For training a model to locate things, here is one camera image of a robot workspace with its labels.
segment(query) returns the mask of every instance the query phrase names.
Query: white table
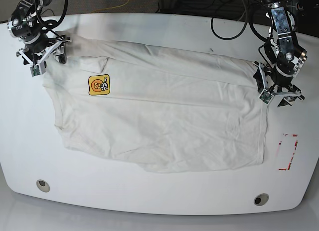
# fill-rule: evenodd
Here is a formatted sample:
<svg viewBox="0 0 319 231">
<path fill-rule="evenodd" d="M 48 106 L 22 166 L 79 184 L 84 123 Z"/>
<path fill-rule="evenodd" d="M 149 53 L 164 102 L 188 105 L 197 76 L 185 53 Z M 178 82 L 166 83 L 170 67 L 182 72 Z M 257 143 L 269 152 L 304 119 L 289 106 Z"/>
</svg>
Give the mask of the white table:
<svg viewBox="0 0 319 231">
<path fill-rule="evenodd" d="M 214 22 L 231 36 L 242 23 Z M 237 40 L 222 41 L 210 31 L 210 19 L 164 14 L 70 15 L 59 27 L 92 39 L 122 40 L 259 60 L 262 44 L 247 28 Z M 258 26 L 266 35 L 268 28 Z M 263 164 L 220 172 L 153 174 L 135 164 L 103 160 L 63 148 L 54 127 L 52 101 L 15 53 L 22 43 L 0 25 L 0 162 L 9 187 L 18 193 L 100 209 L 184 215 L 217 215 L 287 210 L 302 200 L 319 157 L 319 40 L 299 34 L 309 58 L 294 83 L 306 97 L 293 107 L 269 108 Z M 276 150 L 282 133 L 298 134 L 289 171 L 278 171 Z M 48 193 L 36 181 L 49 183 Z M 253 200 L 267 193 L 266 205 Z"/>
</svg>

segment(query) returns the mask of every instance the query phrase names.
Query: round hole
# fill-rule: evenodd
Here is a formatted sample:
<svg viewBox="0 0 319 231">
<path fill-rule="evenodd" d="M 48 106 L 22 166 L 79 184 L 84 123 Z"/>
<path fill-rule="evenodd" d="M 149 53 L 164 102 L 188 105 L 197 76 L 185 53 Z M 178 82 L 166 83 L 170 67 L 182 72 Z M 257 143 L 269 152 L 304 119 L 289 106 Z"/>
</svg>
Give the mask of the round hole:
<svg viewBox="0 0 319 231">
<path fill-rule="evenodd" d="M 257 206 L 265 205 L 269 200 L 269 195 L 267 194 L 260 194 L 254 199 L 254 204 Z"/>
<path fill-rule="evenodd" d="M 39 190 L 43 192 L 49 192 L 50 191 L 50 186 L 48 183 L 46 183 L 44 180 L 37 180 L 36 181 L 36 186 L 38 187 Z"/>
</svg>

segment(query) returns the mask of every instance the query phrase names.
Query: white t-shirt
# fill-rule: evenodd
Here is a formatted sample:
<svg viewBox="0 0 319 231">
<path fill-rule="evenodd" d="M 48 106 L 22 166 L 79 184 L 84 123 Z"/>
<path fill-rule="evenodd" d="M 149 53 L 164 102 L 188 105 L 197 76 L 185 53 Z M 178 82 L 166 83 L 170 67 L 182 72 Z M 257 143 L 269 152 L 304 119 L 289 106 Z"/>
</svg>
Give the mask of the white t-shirt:
<svg viewBox="0 0 319 231">
<path fill-rule="evenodd" d="M 44 75 L 65 147 L 152 172 L 262 163 L 267 106 L 252 62 L 71 37 L 67 64 L 51 57 Z"/>
</svg>

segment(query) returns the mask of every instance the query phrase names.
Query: metal grommet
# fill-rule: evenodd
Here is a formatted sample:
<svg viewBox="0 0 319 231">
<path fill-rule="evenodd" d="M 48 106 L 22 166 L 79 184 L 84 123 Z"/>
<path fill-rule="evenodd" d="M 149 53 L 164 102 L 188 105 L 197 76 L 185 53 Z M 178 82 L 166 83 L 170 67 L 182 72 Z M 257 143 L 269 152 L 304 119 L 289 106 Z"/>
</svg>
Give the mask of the metal grommet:
<svg viewBox="0 0 319 231">
<path fill-rule="evenodd" d="M 46 183 L 44 180 L 37 180 L 36 186 L 39 188 L 39 190 L 47 193 L 50 191 L 50 186 L 48 183 Z"/>
<path fill-rule="evenodd" d="M 254 199 L 254 204 L 257 206 L 263 206 L 269 200 L 269 195 L 267 194 L 260 194 Z"/>
</svg>

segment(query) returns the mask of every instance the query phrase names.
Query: yellow patch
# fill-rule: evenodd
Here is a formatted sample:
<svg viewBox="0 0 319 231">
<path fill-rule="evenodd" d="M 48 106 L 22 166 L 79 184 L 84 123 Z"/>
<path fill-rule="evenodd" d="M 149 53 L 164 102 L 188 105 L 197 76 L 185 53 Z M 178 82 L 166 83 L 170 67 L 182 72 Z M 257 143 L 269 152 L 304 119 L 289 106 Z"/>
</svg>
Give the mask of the yellow patch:
<svg viewBox="0 0 319 231">
<path fill-rule="evenodd" d="M 106 95 L 110 93 L 110 76 L 108 74 L 89 77 L 89 94 Z"/>
</svg>

